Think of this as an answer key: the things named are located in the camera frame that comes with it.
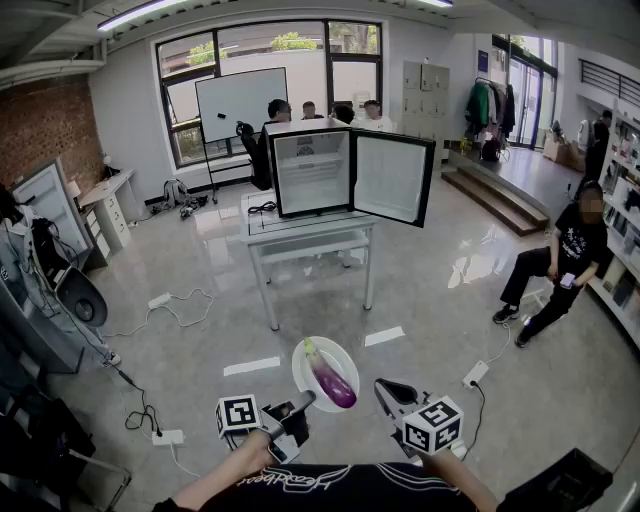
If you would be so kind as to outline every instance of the brick wall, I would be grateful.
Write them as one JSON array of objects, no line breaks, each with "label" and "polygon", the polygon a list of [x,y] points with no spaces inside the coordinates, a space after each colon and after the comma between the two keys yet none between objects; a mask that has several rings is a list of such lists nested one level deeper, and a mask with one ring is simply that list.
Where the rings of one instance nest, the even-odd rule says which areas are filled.
[{"label": "brick wall", "polygon": [[0,182],[8,187],[58,156],[82,195],[100,181],[102,150],[87,75],[0,91]]}]

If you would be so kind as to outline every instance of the bag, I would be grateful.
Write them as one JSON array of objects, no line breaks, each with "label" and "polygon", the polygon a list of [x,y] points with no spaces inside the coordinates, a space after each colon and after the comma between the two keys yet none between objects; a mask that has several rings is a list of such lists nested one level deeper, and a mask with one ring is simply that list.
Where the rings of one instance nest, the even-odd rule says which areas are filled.
[{"label": "bag", "polygon": [[164,202],[170,208],[174,208],[178,204],[187,204],[191,196],[187,190],[187,186],[178,178],[172,178],[164,182]]},{"label": "bag", "polygon": [[482,159],[487,162],[497,162],[500,159],[500,141],[491,139],[482,146]]}]

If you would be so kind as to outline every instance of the power strip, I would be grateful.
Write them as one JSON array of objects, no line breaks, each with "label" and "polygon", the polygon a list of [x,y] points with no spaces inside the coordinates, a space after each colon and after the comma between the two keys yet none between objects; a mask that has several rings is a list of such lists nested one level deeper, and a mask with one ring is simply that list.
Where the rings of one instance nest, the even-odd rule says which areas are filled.
[{"label": "power strip", "polygon": [[154,446],[169,446],[170,444],[177,446],[184,443],[184,434],[182,430],[163,430],[162,436],[155,431],[151,434],[151,442]]},{"label": "power strip", "polygon": [[467,376],[462,379],[462,384],[467,389],[473,389],[472,382],[480,383],[480,379],[484,377],[485,373],[489,371],[487,363],[484,361],[478,361],[476,365],[471,369]]},{"label": "power strip", "polygon": [[166,304],[170,300],[171,300],[171,295],[169,295],[168,293],[163,293],[162,295],[159,295],[155,299],[151,299],[149,301],[149,309],[159,308],[160,306]]}]

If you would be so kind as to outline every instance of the white tape mark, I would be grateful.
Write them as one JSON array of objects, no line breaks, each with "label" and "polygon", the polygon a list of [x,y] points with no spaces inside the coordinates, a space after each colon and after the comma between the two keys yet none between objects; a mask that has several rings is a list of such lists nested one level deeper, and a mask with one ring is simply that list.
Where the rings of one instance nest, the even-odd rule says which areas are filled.
[{"label": "white tape mark", "polygon": [[224,369],[224,376],[235,375],[236,373],[252,372],[254,370],[262,370],[263,368],[272,368],[280,366],[280,357],[269,357],[267,359],[258,359],[250,363],[233,364]]},{"label": "white tape mark", "polygon": [[387,329],[386,331],[369,334],[369,336],[364,339],[364,346],[370,347],[371,345],[377,345],[378,343],[393,340],[395,338],[399,338],[400,336],[404,336],[402,327],[394,327],[393,329]]}]

